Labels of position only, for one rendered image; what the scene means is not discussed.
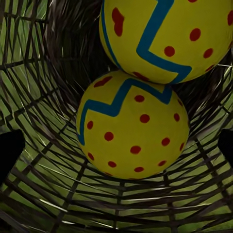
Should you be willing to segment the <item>wicker basket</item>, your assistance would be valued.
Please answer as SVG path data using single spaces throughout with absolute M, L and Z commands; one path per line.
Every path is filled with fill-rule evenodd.
M 21 16 L 23 1 L 24 0 L 18 0 L 17 13 L 14 15 L 12 14 L 13 0 L 10 0 L 8 9 L 7 9 L 8 12 L 5 12 L 5 0 L 0 0 L 0 32 L 1 32 L 1 27 L 2 27 L 3 17 L 5 17 L 5 20 L 6 20 L 6 36 L 5 36 L 5 43 L 4 43 L 4 52 L 2 53 L 2 65 L 0 66 L 0 70 L 4 70 L 4 72 L 10 79 L 23 105 L 22 108 L 20 108 L 17 105 L 16 101 L 14 100 L 13 96 L 11 95 L 8 88 L 6 87 L 0 75 L 0 86 L 5 96 L 4 98 L 2 94 L 0 94 L 0 98 L 3 100 L 4 104 L 10 111 L 10 115 L 5 116 L 3 112 L 0 110 L 0 134 L 4 133 L 2 126 L 5 124 L 7 125 L 10 131 L 14 130 L 9 123 L 11 120 L 14 119 L 16 123 L 21 127 L 21 130 L 24 131 L 24 133 L 27 135 L 27 137 L 30 139 L 32 143 L 24 139 L 25 142 L 31 148 L 33 148 L 38 153 L 38 155 L 34 159 L 32 159 L 32 162 L 30 163 L 21 154 L 19 158 L 25 163 L 27 163 L 28 166 L 22 172 L 20 172 L 18 168 L 14 165 L 10 173 L 15 175 L 16 179 L 14 179 L 14 181 L 11 181 L 8 178 L 6 178 L 4 181 L 4 184 L 7 186 L 7 188 L 4 192 L 0 190 L 0 205 L 4 202 L 6 205 L 8 205 L 10 208 L 15 210 L 19 214 L 21 214 L 23 217 L 25 217 L 30 222 L 27 222 L 21 218 L 18 218 L 17 216 L 9 214 L 8 212 L 3 211 L 2 209 L 0 209 L 0 219 L 3 219 L 10 226 L 14 227 L 16 230 L 20 231 L 21 233 L 33 233 L 29 229 L 32 229 L 38 233 L 57 233 L 59 226 L 64 226 L 66 228 L 70 228 L 70 229 L 73 229 L 73 230 L 76 230 L 82 233 L 88 233 L 86 231 L 83 231 L 82 229 L 93 230 L 93 231 L 104 232 L 104 233 L 141 233 L 141 232 L 134 232 L 133 230 L 164 228 L 164 227 L 170 227 L 171 233 L 178 233 L 177 228 L 184 224 L 197 223 L 197 222 L 203 222 L 203 221 L 212 221 L 211 223 L 204 225 L 203 227 L 200 227 L 196 229 L 195 231 L 190 232 L 190 233 L 197 233 L 197 232 L 206 230 L 208 228 L 211 228 L 213 226 L 220 225 L 227 221 L 233 220 L 233 194 L 230 195 L 227 190 L 227 188 L 233 186 L 233 181 L 231 181 L 230 183 L 226 185 L 224 185 L 224 183 L 222 182 L 223 180 L 233 175 L 233 168 L 218 175 L 217 173 L 218 170 L 222 166 L 226 165 L 228 161 L 225 160 L 217 164 L 216 166 L 213 166 L 212 161 L 213 160 L 216 161 L 223 153 L 219 152 L 218 154 L 209 158 L 209 154 L 212 151 L 216 150 L 218 145 L 216 144 L 212 146 L 211 148 L 207 149 L 207 147 L 209 147 L 212 142 L 218 140 L 221 130 L 224 129 L 228 125 L 228 123 L 233 120 L 233 109 L 230 111 L 224 107 L 227 101 L 229 100 L 229 98 L 231 97 L 231 95 L 233 94 L 233 79 L 229 81 L 228 86 L 222 92 L 223 85 L 227 79 L 226 76 L 228 75 L 228 73 L 229 73 L 229 76 L 231 76 L 231 73 L 233 70 L 233 46 L 231 46 L 228 53 L 214 67 L 214 69 L 212 70 L 212 72 L 210 73 L 210 75 L 208 76 L 208 78 L 206 79 L 203 85 L 201 85 L 200 87 L 197 87 L 194 85 L 194 83 L 190 83 L 190 81 L 186 81 L 182 83 L 181 88 L 177 91 L 177 95 L 179 97 L 182 97 L 183 94 L 190 87 L 194 87 L 195 89 L 198 90 L 198 93 L 195 96 L 193 96 L 189 100 L 183 101 L 183 105 L 185 106 L 186 112 L 188 115 L 188 120 L 190 121 L 189 122 L 190 130 L 188 134 L 189 137 L 186 141 L 186 145 L 195 141 L 195 144 L 198 146 L 198 148 L 192 151 L 191 153 L 180 155 L 179 159 L 175 163 L 171 164 L 171 166 L 176 165 L 179 161 L 185 159 L 189 155 L 193 155 L 195 153 L 199 153 L 199 154 L 195 156 L 193 159 L 183 163 L 182 166 L 172 171 L 166 171 L 165 169 L 159 174 L 148 176 L 146 179 L 137 179 L 137 180 L 119 179 L 119 178 L 115 178 L 109 175 L 105 175 L 104 173 L 101 173 L 97 168 L 87 166 L 87 163 L 89 163 L 89 160 L 86 158 L 86 156 L 83 156 L 80 153 L 78 153 L 74 149 L 72 144 L 68 143 L 60 136 L 63 133 L 65 136 L 70 138 L 69 135 L 64 133 L 64 130 L 67 129 L 68 127 L 74 131 L 77 130 L 77 127 L 75 127 L 70 121 L 72 120 L 75 123 L 77 123 L 76 113 L 78 112 L 80 101 L 76 99 L 70 84 L 75 83 L 76 93 L 78 94 L 80 98 L 83 98 L 85 89 L 83 89 L 76 81 L 79 81 L 81 79 L 84 80 L 84 78 L 88 77 L 90 84 L 91 84 L 94 81 L 94 79 L 98 78 L 99 74 L 103 75 L 103 73 L 106 73 L 106 71 L 111 71 L 111 67 L 115 66 L 115 64 L 112 63 L 112 61 L 110 60 L 110 58 L 105 52 L 104 52 L 103 57 L 99 56 L 99 44 L 102 45 L 101 40 L 100 40 L 100 34 L 98 32 L 98 27 L 97 27 L 99 24 L 100 12 L 98 12 L 96 15 L 94 14 L 94 12 L 99 8 L 100 5 L 102 5 L 103 0 L 95 0 L 95 1 L 88 0 L 86 3 L 83 2 L 83 0 L 79 0 L 68 27 L 66 27 L 66 25 L 67 25 L 67 21 L 70 17 L 72 10 L 70 11 L 69 14 L 68 14 L 68 11 L 69 11 L 72 0 L 47 0 L 48 3 L 47 3 L 46 13 L 44 14 L 45 15 L 44 18 L 42 19 L 38 19 L 38 16 L 37 16 L 37 8 L 39 4 L 41 4 L 42 0 L 34 0 L 33 9 L 30 11 L 27 17 Z M 30 7 L 32 1 L 33 0 L 27 0 L 26 10 L 24 14 L 26 14 L 26 11 Z M 83 35 L 79 33 L 79 31 L 81 29 L 82 22 L 83 22 L 83 17 L 84 17 L 83 14 L 87 10 L 91 13 L 91 15 L 88 18 L 90 18 L 93 15 L 94 19 L 92 20 L 91 24 L 89 25 L 85 34 Z M 77 31 L 74 31 L 73 29 L 81 17 L 82 19 L 77 28 Z M 11 18 L 14 18 L 15 20 L 13 48 L 12 48 L 11 40 L 10 40 Z M 10 64 L 8 64 L 7 63 L 8 46 L 10 46 L 10 50 L 12 53 L 12 60 L 13 60 L 16 38 L 17 38 L 17 35 L 19 36 L 19 33 L 18 33 L 19 21 L 21 19 L 23 21 L 28 22 L 28 28 L 29 28 L 29 35 L 28 35 L 28 41 L 26 45 L 25 57 L 24 58 L 20 57 L 19 62 L 11 62 Z M 38 34 L 38 29 L 37 29 L 38 23 L 40 25 L 42 41 L 40 41 L 39 34 Z M 36 49 L 35 49 L 35 40 L 33 39 L 33 36 L 32 36 L 33 24 L 35 24 L 35 33 L 36 33 L 37 41 L 38 41 L 39 57 L 37 56 Z M 62 44 L 62 50 L 64 47 L 64 39 L 65 39 L 66 30 L 68 31 L 68 37 L 69 37 L 69 57 L 64 57 L 64 56 L 59 55 L 60 45 Z M 72 33 L 75 33 L 74 51 L 72 50 Z M 80 46 L 79 46 L 80 35 L 83 36 L 83 43 L 82 43 L 81 51 L 80 51 Z M 94 58 L 90 58 L 92 49 L 94 46 L 94 42 L 95 42 L 96 56 Z M 33 49 L 31 59 L 29 59 L 30 44 L 32 45 L 32 49 Z M 85 58 L 82 58 L 84 50 L 85 50 Z M 71 69 L 72 69 L 72 62 L 73 62 L 77 73 L 79 69 L 79 62 L 81 60 L 83 67 L 85 69 L 86 75 L 76 80 L 73 79 L 72 82 L 67 83 L 61 71 L 61 69 L 63 69 L 64 67 L 63 60 L 70 60 Z M 48 69 L 47 78 L 50 82 L 50 89 L 48 88 L 46 84 L 46 77 L 45 77 L 46 72 L 45 72 L 44 61 L 46 61 L 47 63 L 46 64 L 47 69 Z M 99 70 L 93 69 L 90 61 L 97 61 Z M 104 62 L 107 62 L 108 67 L 105 67 Z M 32 63 L 35 66 L 37 77 L 34 74 L 30 66 L 30 63 Z M 26 86 L 21 81 L 21 79 L 18 77 L 16 70 L 14 69 L 15 66 L 20 66 L 20 65 L 24 65 L 25 68 L 26 67 L 28 68 L 30 74 L 33 77 L 34 82 L 40 89 L 41 97 L 39 97 L 36 100 L 34 100 L 31 95 L 30 84 L 29 84 L 27 73 L 25 77 L 28 83 L 29 90 L 26 88 Z M 42 67 L 44 79 L 40 75 L 39 65 L 41 65 Z M 20 83 L 20 87 L 23 87 L 24 91 L 30 98 L 31 103 L 28 103 L 28 101 L 26 100 L 24 94 L 22 93 L 20 87 L 15 82 L 8 68 L 12 70 L 12 72 L 18 79 Z M 54 81 L 57 84 L 56 88 L 51 82 L 50 75 L 52 75 Z M 171 84 L 169 86 L 174 91 L 177 85 L 178 83 Z M 8 101 L 6 93 L 9 94 L 13 102 L 16 104 L 18 110 L 14 111 L 12 109 Z M 48 105 L 57 114 L 57 116 L 60 116 L 62 119 L 64 119 L 64 121 L 66 121 L 66 125 L 62 128 L 62 130 L 60 130 L 59 133 L 57 133 L 51 128 L 49 122 L 47 121 L 47 118 L 43 115 L 42 111 L 37 105 L 41 101 L 43 101 L 46 105 Z M 33 112 L 30 111 L 30 109 L 33 109 L 33 108 L 35 110 Z M 219 127 L 218 132 L 216 133 L 214 138 L 204 143 L 203 145 L 201 145 L 200 140 L 198 139 L 201 136 L 213 130 L 218 125 L 218 123 L 223 119 L 222 117 L 218 119 L 216 122 L 212 123 L 213 120 L 216 118 L 216 116 L 219 114 L 219 112 L 222 109 L 226 112 L 226 114 L 228 114 L 228 117 L 224 121 L 223 125 Z M 19 115 L 24 114 L 24 113 L 26 114 L 31 127 L 37 133 L 42 134 L 47 140 L 49 140 L 48 145 L 45 145 L 44 143 L 40 142 L 44 146 L 42 151 L 40 151 L 38 147 L 35 145 L 30 134 L 27 132 L 27 130 L 21 123 L 20 119 L 18 118 Z M 35 118 L 43 126 L 46 132 L 43 132 L 36 125 L 33 118 Z M 59 143 L 58 139 L 61 140 L 63 143 L 65 143 L 67 146 L 69 146 L 71 150 L 62 146 Z M 50 148 L 52 147 L 52 145 L 55 145 L 58 149 L 63 151 L 63 153 L 65 153 L 68 157 L 65 157 L 64 155 L 61 155 L 51 150 Z M 53 159 L 50 159 L 49 157 L 45 155 L 48 151 L 52 152 L 56 156 L 64 157 L 68 159 L 69 161 L 72 161 L 80 165 L 81 166 L 80 171 L 77 171 L 76 169 L 72 167 L 65 166 Z M 84 159 L 85 160 L 84 163 L 82 164 L 82 163 L 77 162 L 71 155 Z M 68 175 L 67 178 L 74 181 L 72 187 L 70 187 L 68 184 L 66 184 L 62 180 L 61 182 L 64 183 L 67 187 L 61 185 L 60 183 L 53 180 L 49 176 L 43 174 L 42 172 L 40 172 L 34 167 L 35 165 L 38 164 L 38 162 L 43 157 L 47 159 L 49 162 L 51 162 L 53 165 L 55 165 L 57 168 L 62 170 L 64 173 L 66 173 Z M 204 161 L 198 164 L 197 166 L 186 167 L 189 164 L 192 164 L 193 162 L 199 159 L 204 159 Z M 78 175 L 76 179 L 74 179 L 74 177 L 72 177 L 69 173 L 63 170 L 59 165 L 77 172 Z M 198 175 L 184 177 L 189 172 L 192 172 L 198 167 L 204 166 L 204 165 L 207 165 L 208 167 L 207 171 L 201 174 L 198 174 Z M 100 174 L 101 176 L 85 175 L 84 170 L 86 168 L 95 173 Z M 168 175 L 171 175 L 173 173 L 180 172 L 183 170 L 186 170 L 186 172 L 179 175 L 175 179 L 168 179 Z M 48 185 L 52 189 L 52 191 L 30 180 L 27 177 L 30 171 L 32 172 L 33 175 L 35 175 L 42 182 Z M 202 179 L 203 177 L 209 174 L 212 174 L 213 176 L 212 179 L 197 183 L 198 180 Z M 97 181 L 100 184 L 81 182 L 80 180 L 82 176 L 90 178 L 94 181 Z M 162 177 L 162 176 L 164 177 L 163 181 L 148 181 L 149 178 Z M 109 184 L 99 181 L 99 179 L 120 182 L 120 184 L 119 186 L 109 185 Z M 171 183 L 182 181 L 185 179 L 188 179 L 188 181 L 186 181 L 185 183 L 179 186 L 169 185 Z M 23 181 L 26 185 L 28 185 L 30 188 L 32 188 L 35 192 L 37 192 L 41 196 L 43 196 L 49 202 L 42 200 L 36 196 L 33 196 L 25 192 L 20 187 L 18 187 L 21 181 Z M 67 197 L 65 198 L 63 195 L 61 195 L 49 183 L 55 184 L 59 187 L 62 187 L 68 190 L 69 193 Z M 134 183 L 136 185 L 125 187 L 124 186 L 125 183 Z M 108 189 L 116 189 L 118 190 L 118 195 L 114 195 L 114 194 L 106 195 L 106 194 L 76 190 L 76 188 L 78 187 L 78 184 L 82 184 L 82 185 L 89 186 L 89 187 L 96 186 L 96 187 L 103 187 L 103 188 L 108 188 Z M 199 193 L 215 184 L 218 186 L 218 189 L 215 189 L 212 192 L 206 193 L 206 194 Z M 176 190 L 180 190 L 180 189 L 184 189 L 184 188 L 188 188 L 192 186 L 197 186 L 197 185 L 200 185 L 200 186 L 194 189 L 193 191 L 172 193 L 172 191 L 176 191 Z M 138 193 L 135 195 L 123 196 L 123 192 L 135 191 L 135 190 L 146 190 L 146 189 L 152 189 L 152 191 Z M 42 209 L 44 213 L 28 205 L 23 204 L 19 202 L 18 200 L 8 197 L 13 191 L 15 191 L 16 193 L 24 197 L 26 200 L 32 202 L 34 205 Z M 52 195 L 60 199 L 63 199 L 65 201 L 64 204 L 60 205 L 52 197 L 50 197 L 46 192 L 49 192 Z M 85 198 L 91 199 L 93 201 L 72 200 L 73 195 L 75 193 L 82 194 L 84 195 Z M 218 193 L 222 194 L 223 196 L 222 199 L 219 199 L 215 202 L 211 202 L 208 204 L 201 204 L 202 202 L 205 202 L 211 197 L 217 195 Z M 113 199 L 117 199 L 117 201 L 116 203 L 113 203 L 109 201 L 104 201 L 104 200 L 99 200 L 99 199 L 95 199 L 92 197 L 88 197 L 87 195 L 113 198 Z M 183 206 L 173 206 L 173 202 L 192 199 L 192 198 L 197 198 L 197 199 L 190 201 L 189 203 L 186 203 Z M 137 200 L 139 202 L 131 203 L 131 204 L 121 204 L 121 200 Z M 58 215 L 54 214 L 48 208 L 42 205 L 39 201 L 47 205 L 51 205 L 53 208 L 60 210 L 59 214 Z M 159 208 L 153 207 L 159 204 L 166 204 L 166 203 L 167 203 L 167 207 L 159 207 Z M 77 205 L 77 206 L 80 206 L 86 209 L 90 209 L 98 213 L 68 210 L 68 206 L 70 204 L 74 204 L 74 205 Z M 222 213 L 222 214 L 217 214 L 217 215 L 204 216 L 205 214 L 212 212 L 213 210 L 221 206 L 224 206 L 224 205 L 228 206 L 230 213 Z M 98 210 L 99 208 L 115 209 L 115 215 Z M 148 213 L 143 213 L 143 214 L 133 214 L 133 215 L 127 215 L 127 216 L 118 216 L 118 213 L 120 210 L 129 210 L 129 209 L 164 209 L 164 211 L 148 212 Z M 182 220 L 176 220 L 175 218 L 175 214 L 184 213 L 188 211 L 194 211 L 194 210 L 197 210 L 197 212 L 195 212 L 194 214 Z M 40 223 L 38 223 L 35 219 L 33 219 L 29 214 L 40 217 L 49 222 L 53 222 L 53 226 L 51 230 L 50 231 L 46 230 L 45 227 L 43 227 Z M 65 214 L 75 216 L 77 218 L 85 219 L 87 221 L 102 225 L 104 227 L 82 225 L 79 223 L 63 220 Z M 169 216 L 169 221 L 163 222 L 163 221 L 145 219 L 146 217 L 156 217 L 156 216 L 157 217 Z M 113 225 L 109 226 L 109 225 L 106 225 L 105 223 L 95 221 L 92 218 L 112 220 Z M 140 225 L 116 228 L 117 221 L 140 224 Z M 7 231 L 3 228 L 0 228 L 0 233 L 12 233 L 12 232 Z M 233 233 L 233 229 L 212 231 L 212 232 L 206 232 L 206 233 Z

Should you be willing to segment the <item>easter egg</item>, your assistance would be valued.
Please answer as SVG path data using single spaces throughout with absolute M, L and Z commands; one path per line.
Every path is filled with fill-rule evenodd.
M 103 0 L 98 32 L 122 71 L 184 83 L 205 75 L 233 46 L 233 0 Z
M 189 137 L 177 91 L 119 68 L 85 88 L 76 114 L 80 149 L 101 173 L 119 179 L 159 174 L 179 159 Z

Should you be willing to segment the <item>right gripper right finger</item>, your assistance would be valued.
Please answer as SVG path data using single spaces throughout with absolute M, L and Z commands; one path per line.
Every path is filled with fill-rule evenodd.
M 233 168 L 233 130 L 222 129 L 217 145 Z

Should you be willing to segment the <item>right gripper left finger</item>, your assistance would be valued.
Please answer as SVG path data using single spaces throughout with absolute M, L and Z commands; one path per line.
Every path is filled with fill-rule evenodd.
M 0 134 L 0 187 L 25 149 L 21 129 Z

